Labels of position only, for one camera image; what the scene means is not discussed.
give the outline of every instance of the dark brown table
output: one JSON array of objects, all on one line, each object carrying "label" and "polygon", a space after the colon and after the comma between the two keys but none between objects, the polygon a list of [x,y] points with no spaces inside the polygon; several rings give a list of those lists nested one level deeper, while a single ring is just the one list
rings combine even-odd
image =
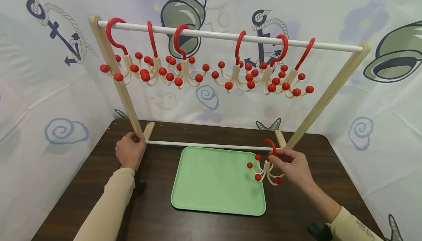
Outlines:
[{"label": "dark brown table", "polygon": [[[145,128],[147,121],[140,121]],[[33,240],[72,240],[119,168],[116,142],[132,130],[128,119],[110,124],[78,174],[67,187]],[[286,141],[292,133],[283,132]],[[151,140],[262,146],[274,132],[228,127],[156,122]],[[314,240],[306,228],[324,221],[307,197],[284,179],[274,187],[264,180],[267,211],[263,216],[238,216],[176,210],[170,194],[182,147],[149,145],[137,176],[147,186],[134,194],[124,215],[118,240]],[[308,158],[316,183],[377,235],[381,232],[352,181],[322,135],[305,134],[295,150]]]}]

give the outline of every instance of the rope illustration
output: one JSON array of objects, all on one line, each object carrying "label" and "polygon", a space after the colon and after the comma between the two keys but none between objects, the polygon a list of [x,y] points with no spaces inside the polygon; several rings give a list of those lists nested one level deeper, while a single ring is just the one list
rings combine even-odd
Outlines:
[{"label": "rope illustration", "polygon": [[[35,0],[35,2],[36,3],[31,6],[32,11],[34,13],[41,13],[41,10],[38,7],[38,5],[40,3],[39,0]],[[43,6],[43,8],[44,8],[44,11],[45,11],[45,19],[38,19],[37,18],[37,21],[41,25],[43,25],[43,26],[48,25],[48,21],[50,20],[48,12],[50,10],[54,10],[54,11],[57,11],[59,14],[63,15],[73,25],[73,28],[75,29],[76,33],[78,33],[79,39],[75,40],[74,38],[72,38],[72,39],[69,40],[69,44],[72,47],[75,47],[75,44],[79,44],[81,46],[81,59],[80,60],[74,54],[72,54],[72,56],[75,58],[77,63],[82,64],[84,62],[84,58],[86,56],[87,49],[89,49],[92,52],[92,54],[94,54],[98,58],[98,55],[95,52],[95,50],[91,46],[89,46],[89,44],[86,43],[85,38],[84,38],[81,30],[79,29],[77,22],[68,13],[66,13],[64,10],[62,10],[58,6],[50,4],[50,3],[45,4]]]}]

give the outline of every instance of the white horizontal bar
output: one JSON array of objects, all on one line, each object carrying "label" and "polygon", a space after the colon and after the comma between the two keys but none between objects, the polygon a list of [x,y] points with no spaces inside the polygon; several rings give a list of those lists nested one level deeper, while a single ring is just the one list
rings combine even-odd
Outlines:
[{"label": "white horizontal bar", "polygon": [[[98,26],[106,27],[107,22],[108,21],[98,21]],[[118,29],[118,30],[136,30],[136,31],[148,32],[147,25],[138,25],[138,24],[130,24],[130,23],[117,22],[116,24],[113,25],[113,28]],[[155,33],[174,34],[176,32],[176,29],[172,27],[153,26],[152,31]],[[182,30],[180,35],[200,37],[200,38],[217,38],[217,39],[230,40],[230,41],[237,41],[237,39],[239,38],[238,34],[211,32],[211,31],[202,31],[202,30]],[[248,36],[248,35],[244,36],[242,41],[253,42],[253,43],[263,43],[263,44],[283,45],[282,39]],[[306,48],[308,44],[309,44],[308,41],[289,40],[289,46],[293,46],[293,47]],[[312,48],[313,49],[328,49],[328,50],[341,51],[341,52],[362,52],[363,51],[363,47],[360,47],[360,46],[350,46],[350,45],[341,45],[341,44],[332,44],[332,43],[318,43],[318,42],[315,42]]]},{"label": "white horizontal bar", "polygon": [[264,150],[264,151],[267,151],[267,152],[270,152],[272,150],[272,148],[268,148],[268,147],[250,147],[250,146],[186,143],[186,142],[171,142],[171,141],[147,140],[146,143],[151,144],[151,145],[161,145],[161,146],[201,147],[201,148],[217,148],[217,149],[242,149],[242,150]]}]

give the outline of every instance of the white fabric backdrop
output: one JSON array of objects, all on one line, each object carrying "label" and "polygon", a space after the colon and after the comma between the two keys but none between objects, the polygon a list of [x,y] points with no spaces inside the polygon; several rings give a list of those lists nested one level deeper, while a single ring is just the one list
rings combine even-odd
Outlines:
[{"label": "white fabric backdrop", "polygon": [[[168,1],[0,0],[0,240],[30,240],[108,124],[124,116],[113,83],[98,70],[104,61],[98,57],[88,15],[103,20],[117,16],[138,24],[187,23]],[[202,0],[196,7],[198,13],[205,11],[205,19],[193,23],[196,29],[217,32],[372,43],[369,57],[308,132],[329,139],[382,232],[394,241],[399,234],[392,233],[393,222],[405,241],[422,236],[421,29],[415,24],[396,30],[422,20],[420,2]],[[173,14],[161,18],[163,7]],[[253,14],[258,10],[267,23],[256,28]],[[113,35],[132,55],[152,54],[146,33]],[[169,38],[155,39],[164,60]],[[195,55],[198,69],[208,63],[213,71],[220,60],[234,61],[234,42],[202,39],[196,48],[189,42],[182,47]],[[240,56],[256,63],[277,50],[264,45],[260,53],[257,44],[243,43]],[[289,48],[283,63],[291,67],[303,51]],[[235,88],[227,94],[210,75],[199,88],[186,86],[182,91],[163,83],[147,88],[138,81],[128,89],[140,119],[295,131],[348,55],[311,50],[300,70],[306,79],[299,88],[313,85],[315,92],[292,100],[283,94],[264,96],[261,89],[243,94]],[[383,60],[390,61],[391,68],[374,77],[369,64]]]}]

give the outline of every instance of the red ball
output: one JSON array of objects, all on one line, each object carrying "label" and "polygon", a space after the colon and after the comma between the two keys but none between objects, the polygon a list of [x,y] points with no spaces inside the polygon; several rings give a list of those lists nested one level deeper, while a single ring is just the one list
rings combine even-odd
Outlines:
[{"label": "red ball", "polygon": [[203,79],[204,79],[204,77],[200,74],[197,74],[195,76],[195,81],[197,81],[198,83],[202,82]]},{"label": "red ball", "polygon": [[172,73],[168,73],[168,74],[166,75],[166,79],[167,79],[167,81],[171,82],[171,81],[174,79],[174,74],[172,74]]},{"label": "red ball", "polygon": [[148,82],[149,80],[151,80],[151,77],[149,76],[149,74],[142,74],[141,79],[144,82]]},{"label": "red ball", "polygon": [[253,89],[253,88],[255,88],[255,82],[254,82],[254,81],[250,81],[250,82],[248,82],[248,88],[249,88],[249,89]]},{"label": "red ball", "polygon": [[114,74],[114,80],[116,80],[117,82],[121,82],[123,80],[123,74],[121,73],[115,73]]},{"label": "red ball", "polygon": [[139,66],[137,66],[136,64],[132,64],[130,66],[130,70],[133,71],[134,73],[137,73],[139,71]]},{"label": "red ball", "polygon": [[174,80],[174,84],[175,84],[176,86],[181,86],[181,85],[183,85],[183,80],[182,80],[182,78],[177,77],[177,78]]},{"label": "red ball", "polygon": [[254,70],[252,70],[251,74],[252,74],[254,77],[257,77],[257,76],[258,76],[258,74],[259,74],[259,72],[258,72],[258,70],[257,70],[257,69],[254,69]]},{"label": "red ball", "polygon": [[289,84],[289,83],[283,83],[283,84],[281,85],[281,88],[282,88],[284,91],[287,91],[288,89],[290,89],[290,84]]},{"label": "red ball", "polygon": [[267,87],[267,89],[268,89],[268,91],[269,91],[269,92],[274,92],[276,88],[277,88],[277,86],[275,86],[275,85],[273,85],[273,84],[271,84],[271,85],[269,85],[269,86]]},{"label": "red ball", "polygon": [[273,80],[271,81],[273,83],[273,85],[279,85],[280,84],[280,78],[273,78]]},{"label": "red ball", "polygon": [[297,76],[297,78],[299,79],[299,80],[305,80],[305,74],[299,74],[298,76]]},{"label": "red ball", "polygon": [[160,75],[166,75],[166,74],[167,74],[167,69],[166,69],[166,68],[161,67],[160,69],[158,69],[158,73],[159,73]]},{"label": "red ball", "polygon": [[208,64],[202,65],[202,69],[204,72],[208,72],[210,70],[210,66]]},{"label": "red ball", "polygon": [[142,57],[144,57],[144,56],[142,55],[142,53],[141,53],[141,52],[136,52],[136,53],[134,54],[134,57],[135,57],[136,59],[140,60],[140,59],[142,59]]},{"label": "red ball", "polygon": [[100,71],[102,71],[103,73],[108,73],[110,71],[110,67],[107,64],[101,64]]},{"label": "red ball", "polygon": [[308,94],[312,94],[313,92],[314,92],[314,87],[312,86],[312,85],[309,85],[309,86],[307,86],[306,88],[305,88],[305,91],[308,93]]},{"label": "red ball", "polygon": [[295,89],[293,89],[292,94],[294,96],[300,96],[300,94],[302,94],[302,91],[300,91],[299,88],[295,88]]},{"label": "red ball", "polygon": [[252,64],[247,63],[247,64],[245,65],[245,69],[246,69],[247,71],[252,70]]},{"label": "red ball", "polygon": [[211,77],[214,79],[217,79],[220,76],[220,74],[217,71],[213,71],[211,74]]},{"label": "red ball", "polygon": [[286,73],[281,71],[281,72],[278,73],[278,77],[283,79],[284,77],[286,77]]},{"label": "red ball", "polygon": [[226,83],[224,84],[224,87],[225,87],[227,90],[231,90],[231,89],[233,88],[233,83],[231,83],[231,82],[226,82]]},{"label": "red ball", "polygon": [[253,80],[253,75],[252,74],[247,74],[246,76],[245,76],[245,79],[249,82],[249,81],[252,81]]},{"label": "red ball", "polygon": [[170,57],[170,59],[169,59],[169,63],[170,63],[171,65],[175,65],[175,64],[176,64],[176,59],[175,59],[175,58],[173,58],[173,57]]}]

